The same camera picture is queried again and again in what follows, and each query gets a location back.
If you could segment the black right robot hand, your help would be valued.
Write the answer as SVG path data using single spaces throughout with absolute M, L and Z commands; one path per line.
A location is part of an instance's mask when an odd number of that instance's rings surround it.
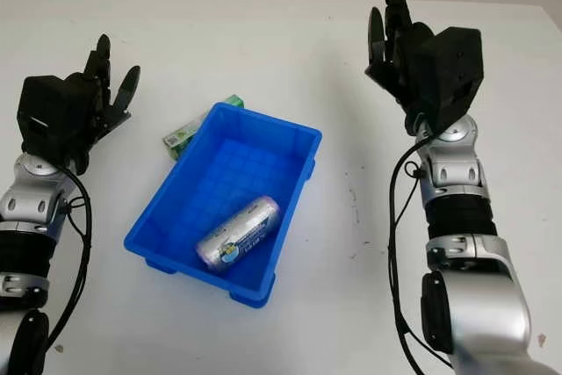
M 405 112 L 405 128 L 414 136 L 422 117 L 414 54 L 434 34 L 411 19 L 407 0 L 385 0 L 385 12 L 373 7 L 368 21 L 368 66 L 365 74 L 390 93 Z

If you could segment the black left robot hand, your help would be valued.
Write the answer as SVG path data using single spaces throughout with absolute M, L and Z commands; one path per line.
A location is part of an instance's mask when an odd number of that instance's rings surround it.
M 131 117 L 128 106 L 138 86 L 141 67 L 131 67 L 124 77 L 117 95 L 111 98 L 111 42 L 102 34 L 96 48 L 90 51 L 82 73 L 76 72 L 67 80 L 78 89 L 76 132 L 71 135 L 68 158 L 82 175 L 89 166 L 92 147 Z

